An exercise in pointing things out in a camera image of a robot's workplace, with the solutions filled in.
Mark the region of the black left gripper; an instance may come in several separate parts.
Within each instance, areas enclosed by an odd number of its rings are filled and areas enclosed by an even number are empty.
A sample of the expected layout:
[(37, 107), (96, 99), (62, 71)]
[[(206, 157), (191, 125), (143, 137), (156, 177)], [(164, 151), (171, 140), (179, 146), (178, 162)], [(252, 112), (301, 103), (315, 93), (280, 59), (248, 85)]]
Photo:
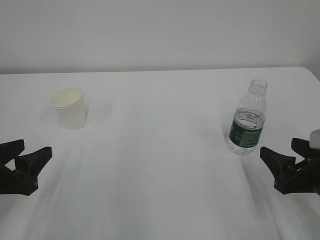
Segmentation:
[[(23, 139), (0, 144), (0, 194), (30, 196), (38, 189), (38, 175), (52, 158), (52, 148), (43, 147), (27, 155)], [(14, 159), (15, 170), (5, 165)]]

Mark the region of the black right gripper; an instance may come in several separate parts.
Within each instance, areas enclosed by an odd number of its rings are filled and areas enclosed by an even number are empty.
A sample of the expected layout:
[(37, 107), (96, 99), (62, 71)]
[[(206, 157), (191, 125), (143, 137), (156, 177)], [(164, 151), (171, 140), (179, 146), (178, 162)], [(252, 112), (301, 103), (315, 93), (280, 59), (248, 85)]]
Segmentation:
[(293, 138), (291, 149), (304, 158), (279, 154), (265, 146), (260, 148), (260, 158), (274, 177), (274, 188), (283, 195), (295, 193), (320, 194), (320, 159), (312, 156), (308, 140)]

